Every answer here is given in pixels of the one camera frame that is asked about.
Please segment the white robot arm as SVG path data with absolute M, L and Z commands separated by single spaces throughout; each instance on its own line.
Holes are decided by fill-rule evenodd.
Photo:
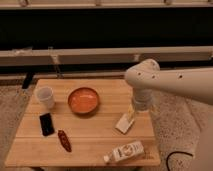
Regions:
M 147 59 L 125 72 L 125 81 L 133 88 L 132 102 L 141 105 L 148 89 L 177 94 L 213 106 L 213 67 L 161 70 Z M 213 116 L 202 131 L 195 157 L 186 171 L 213 171 Z

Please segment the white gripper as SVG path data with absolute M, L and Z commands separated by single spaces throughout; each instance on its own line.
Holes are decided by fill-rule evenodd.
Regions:
M 133 89 L 132 104 L 129 105 L 126 119 L 132 122 L 137 111 L 148 110 L 152 105 L 152 94 L 149 89 Z

